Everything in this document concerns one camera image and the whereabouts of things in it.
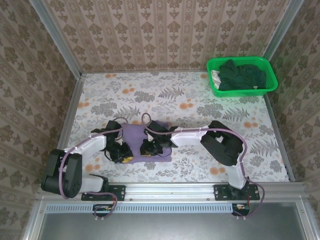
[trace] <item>white cloth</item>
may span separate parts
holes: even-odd
[[[220,73],[219,71],[216,71],[216,70],[211,70],[211,77],[212,77],[212,81],[214,83],[214,87],[216,89],[219,89],[219,86],[220,86],[220,77],[218,76],[218,73]]]

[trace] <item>green basket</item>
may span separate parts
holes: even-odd
[[[256,65],[260,70],[266,73],[266,88],[265,89],[241,89],[241,90],[230,90],[220,91],[215,88],[214,82],[212,81],[211,70],[220,70],[220,66],[226,61],[232,59],[236,66],[252,64]],[[206,63],[206,69],[210,79],[210,84],[213,90],[213,94],[218,98],[227,97],[248,97],[248,96],[262,96],[267,92],[271,92],[277,89],[278,81],[275,73],[269,63],[269,61],[261,56],[232,56],[232,57],[216,57],[210,59]]]

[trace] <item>ventilation slot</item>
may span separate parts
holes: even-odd
[[[93,213],[93,203],[57,203],[48,204],[45,209],[46,214],[63,213]],[[231,203],[170,203],[170,204],[139,204],[120,202],[116,206],[114,213],[145,213],[145,214],[191,214],[191,213],[232,213]]]

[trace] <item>cable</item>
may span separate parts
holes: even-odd
[[[107,156],[107,150],[106,150],[106,149],[104,149],[103,153],[104,153],[104,156],[105,156],[109,161],[112,162],[112,160]]]
[[[171,155],[172,154],[172,147],[170,147],[170,153],[168,154],[168,155],[165,155],[165,156],[160,156],[158,153],[157,153],[157,155],[159,156],[159,157],[161,157],[161,158],[165,158],[165,157],[168,157],[169,155]]]
[[[116,130],[109,130],[109,131],[104,131],[101,133],[97,133],[94,134],[92,136],[87,137],[86,139],[82,140],[81,142],[79,142],[78,144],[76,144],[75,146],[73,146],[72,148],[70,148],[63,156],[61,164],[60,164],[60,168],[59,168],[59,192],[60,195],[64,198],[64,199],[68,199],[68,197],[65,195],[64,193],[64,189],[62,187],[62,175],[63,175],[63,169],[67,160],[67,157],[69,156],[70,153],[72,153],[74,150],[76,150],[77,148],[81,147],[83,144],[85,144],[87,141],[94,139],[96,137],[99,136],[103,136],[104,134],[110,134],[110,133],[116,133],[119,132],[122,128],[116,129]]]
[[[123,116],[118,116],[118,117],[116,117],[115,119],[113,119],[112,121],[115,121],[115,120],[118,120],[118,119],[124,119],[126,124],[129,123],[128,119],[126,119],[126,118],[123,117]]]
[[[105,215],[103,218],[109,217],[113,213],[113,211],[116,209],[116,206],[118,204],[118,198],[112,192],[87,192],[87,194],[91,194],[91,195],[109,195],[109,196],[113,197],[113,199],[114,199],[113,207],[111,208],[110,212],[107,215]],[[94,209],[93,215],[95,216],[96,219],[100,218],[99,216],[97,216],[97,210],[101,209],[101,208],[105,208],[105,207],[108,207],[108,206],[101,205],[101,206],[97,206]]]
[[[182,130],[178,130],[178,131],[169,131],[169,132],[157,132],[157,131],[153,131],[151,130],[150,128],[148,128],[147,126],[147,123],[144,122],[144,116],[147,115],[149,117],[149,122],[151,122],[152,118],[150,116],[149,113],[147,112],[144,112],[142,115],[141,115],[141,122],[142,124],[144,125],[144,128],[147,129],[149,132],[153,133],[153,134],[157,134],[157,135],[168,135],[168,134],[178,134],[178,133],[188,133],[188,132],[194,132],[195,130],[194,129],[182,129]],[[251,217],[252,215],[254,215],[258,210],[259,208],[261,207],[262,203],[264,202],[264,199],[265,199],[265,189],[259,184],[259,183],[256,183],[252,180],[250,180],[247,176],[246,176],[246,171],[245,171],[245,167],[244,167],[244,164],[243,164],[243,158],[245,157],[246,153],[247,153],[247,150],[248,150],[248,145],[247,145],[247,142],[246,140],[241,136],[239,135],[238,133],[234,132],[234,131],[231,131],[229,129],[224,129],[224,128],[200,128],[199,129],[201,132],[202,131],[214,131],[214,132],[225,132],[225,133],[229,133],[229,134],[232,134],[234,136],[236,136],[237,138],[239,138],[242,142],[243,142],[243,145],[244,145],[244,149],[243,149],[243,152],[242,152],[242,155],[239,157],[239,163],[240,163],[240,167],[241,167],[241,171],[242,171],[242,174],[243,174],[243,178],[248,181],[249,183],[252,183],[254,185],[257,185],[258,187],[260,187],[262,189],[262,198],[261,198],[261,201],[258,205],[258,207],[250,214],[248,214],[247,216],[243,216],[242,214],[240,214],[239,212],[237,211],[234,211],[236,214],[238,214],[239,216],[242,216],[243,218],[248,218],[248,217]]]

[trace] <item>green clothing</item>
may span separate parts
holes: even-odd
[[[265,89],[267,75],[257,66],[246,64],[236,66],[235,62],[230,59],[220,66],[221,83],[219,90],[244,90],[244,89]]]

